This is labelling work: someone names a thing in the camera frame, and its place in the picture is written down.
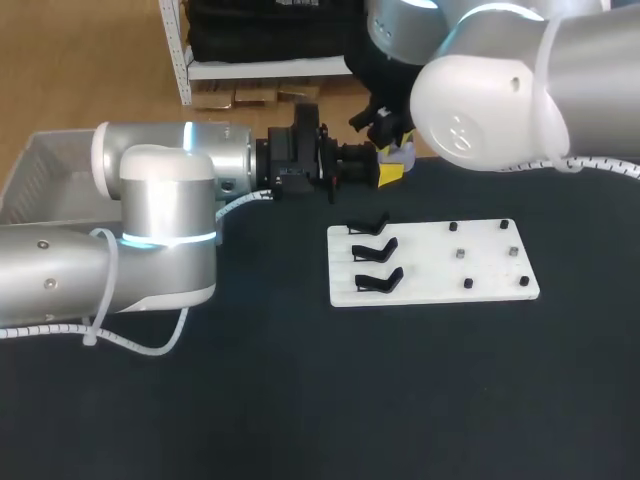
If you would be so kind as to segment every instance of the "white cable wrap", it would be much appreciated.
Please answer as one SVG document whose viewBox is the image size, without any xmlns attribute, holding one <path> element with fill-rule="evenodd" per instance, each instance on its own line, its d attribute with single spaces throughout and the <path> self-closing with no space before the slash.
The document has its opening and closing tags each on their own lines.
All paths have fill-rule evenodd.
<svg viewBox="0 0 640 480">
<path fill-rule="evenodd" d="M 180 318 L 178 319 L 178 324 L 173 331 L 173 335 L 171 335 L 171 338 L 166 345 L 159 348 L 144 347 L 102 328 L 96 330 L 95 334 L 99 338 L 108 340 L 109 342 L 115 343 L 116 345 L 126 348 L 127 350 L 131 350 L 132 352 L 139 353 L 141 355 L 147 355 L 149 357 L 159 357 L 171 351 L 171 349 L 178 342 L 185 321 L 187 320 L 188 312 L 188 308 L 183 308 L 180 311 Z M 3 328 L 0 329 L 0 340 L 4 340 L 7 338 L 35 337 L 37 335 L 55 335 L 60 333 L 90 335 L 91 327 L 88 327 L 86 325 L 78 325 L 76 323 L 61 323 L 53 325 L 37 325 L 35 327 Z"/>
<path fill-rule="evenodd" d="M 273 199 L 271 190 L 261 190 L 258 192 L 250 193 L 234 200 L 224 208 L 220 209 L 216 213 L 216 221 L 221 220 L 222 217 L 241 205 L 256 200 L 271 199 Z M 75 323 L 60 323 L 52 325 L 36 325 L 32 327 L 0 328 L 0 340 L 6 340 L 9 338 L 35 337 L 38 335 L 76 334 L 84 335 L 83 343 L 85 345 L 93 346 L 97 343 L 98 338 L 102 338 L 109 342 L 115 343 L 122 348 L 126 348 L 127 350 L 131 350 L 132 352 L 149 357 L 159 357 L 165 355 L 173 349 L 173 347 L 178 342 L 180 335 L 182 334 L 184 324 L 187 320 L 187 314 L 189 313 L 188 308 L 183 308 L 180 311 L 180 317 L 178 318 L 178 323 L 175 330 L 173 331 L 173 334 L 171 335 L 171 338 L 164 346 L 158 348 L 145 347 L 124 337 L 121 337 L 120 335 L 110 332 L 109 330 L 100 328 L 102 322 L 104 321 L 104 318 L 106 317 L 107 311 L 109 309 L 109 304 L 111 303 L 111 300 L 113 298 L 113 292 L 115 291 L 115 284 L 118 277 L 118 245 L 116 238 L 110 230 L 103 228 L 96 228 L 89 235 L 97 237 L 101 233 L 105 235 L 109 245 L 109 269 L 107 273 L 104 295 L 102 296 L 102 299 L 100 301 L 98 312 L 96 314 L 93 325 L 90 324 L 89 318 L 85 317 L 82 319 L 82 321 L 85 323 L 84 325 L 78 325 Z"/>
<path fill-rule="evenodd" d="M 104 289 L 104 295 L 102 295 L 102 300 L 98 307 L 98 313 L 96 314 L 93 324 L 89 321 L 89 317 L 82 319 L 82 322 L 89 326 L 89 333 L 82 339 L 82 343 L 87 346 L 93 346 L 98 342 L 97 332 L 102 326 L 104 317 L 107 316 L 107 311 L 109 310 L 109 305 L 111 305 L 113 292 L 116 289 L 116 280 L 118 278 L 118 242 L 111 230 L 107 230 L 105 228 L 96 228 L 92 230 L 89 235 L 97 237 L 101 233 L 107 237 L 107 244 L 109 245 L 109 270 L 107 271 L 107 284 Z"/>
<path fill-rule="evenodd" d="M 538 142 L 542 147 L 542 153 L 546 158 L 551 160 L 553 166 L 564 173 L 577 173 L 581 170 L 568 169 L 567 165 L 560 157 L 560 140 L 556 135 L 551 118 L 550 97 L 547 95 L 547 83 L 549 80 L 549 62 L 551 60 L 551 50 L 556 39 L 562 17 L 556 17 L 549 21 L 547 28 L 540 40 L 538 55 L 536 58 L 535 72 L 533 78 L 533 128 L 538 138 Z"/>
<path fill-rule="evenodd" d="M 608 157 L 573 157 L 561 160 L 563 167 L 568 171 L 576 171 L 582 168 L 594 168 L 607 172 L 617 173 L 640 180 L 640 165 Z M 525 172 L 528 170 L 540 170 L 541 168 L 555 168 L 551 160 L 529 162 L 515 167 L 500 170 L 500 172 Z"/>
<path fill-rule="evenodd" d="M 259 190 L 257 192 L 249 193 L 235 199 L 233 202 L 225 205 L 223 208 L 216 212 L 216 221 L 220 221 L 220 219 L 222 219 L 222 217 L 228 214 L 231 210 L 235 210 L 241 205 L 261 200 L 273 200 L 273 194 L 271 193 L 271 190 Z"/>
</svg>

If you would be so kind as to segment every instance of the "black table surface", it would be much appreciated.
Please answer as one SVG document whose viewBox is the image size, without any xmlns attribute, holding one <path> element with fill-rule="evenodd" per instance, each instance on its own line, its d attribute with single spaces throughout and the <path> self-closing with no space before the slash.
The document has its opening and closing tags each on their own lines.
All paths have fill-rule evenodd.
<svg viewBox="0 0 640 480">
<path fill-rule="evenodd" d="M 335 309 L 326 229 L 513 218 L 536 301 Z M 640 183 L 425 162 L 233 212 L 170 354 L 0 343 L 3 479 L 640 478 Z M 177 312 L 109 318 L 147 345 Z"/>
</svg>

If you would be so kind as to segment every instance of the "black bag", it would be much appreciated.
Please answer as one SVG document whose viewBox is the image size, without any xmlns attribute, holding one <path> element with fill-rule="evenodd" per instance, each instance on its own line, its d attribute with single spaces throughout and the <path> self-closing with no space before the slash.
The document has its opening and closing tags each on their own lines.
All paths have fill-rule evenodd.
<svg viewBox="0 0 640 480">
<path fill-rule="evenodd" d="M 199 62 L 245 63 L 343 55 L 364 0 L 189 0 Z"/>
</svg>

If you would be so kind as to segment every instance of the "white plastic board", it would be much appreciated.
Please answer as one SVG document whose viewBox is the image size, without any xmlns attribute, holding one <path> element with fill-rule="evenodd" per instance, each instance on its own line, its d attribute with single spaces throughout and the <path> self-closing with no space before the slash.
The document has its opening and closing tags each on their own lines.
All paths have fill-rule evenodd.
<svg viewBox="0 0 640 480">
<path fill-rule="evenodd" d="M 418 305 L 435 303 L 533 300 L 540 287 L 513 220 L 500 228 L 499 220 L 389 224 L 382 233 L 349 235 L 346 226 L 327 230 L 329 288 L 334 307 Z M 383 264 L 356 262 L 353 245 L 381 250 L 396 237 L 398 248 Z M 512 248 L 518 249 L 516 256 Z M 464 250 L 464 258 L 458 251 Z M 356 275 L 387 279 L 402 267 L 404 278 L 390 294 L 358 292 Z M 527 286 L 521 278 L 529 277 Z M 473 288 L 465 280 L 473 279 Z"/>
</svg>

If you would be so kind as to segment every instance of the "white shelf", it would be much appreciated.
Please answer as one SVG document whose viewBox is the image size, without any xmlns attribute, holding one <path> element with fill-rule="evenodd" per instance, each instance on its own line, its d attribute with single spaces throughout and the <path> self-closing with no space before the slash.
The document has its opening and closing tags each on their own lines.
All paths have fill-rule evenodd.
<svg viewBox="0 0 640 480">
<path fill-rule="evenodd" d="M 179 0 L 158 0 L 183 105 L 191 105 L 191 81 L 240 78 L 314 77 L 349 75 L 342 57 L 257 63 L 200 63 L 193 60 L 191 47 L 182 49 Z"/>
<path fill-rule="evenodd" d="M 315 77 L 349 75 L 342 57 L 309 58 L 284 62 L 199 63 L 192 61 L 187 71 L 189 80 L 223 80 L 231 78 Z"/>
</svg>

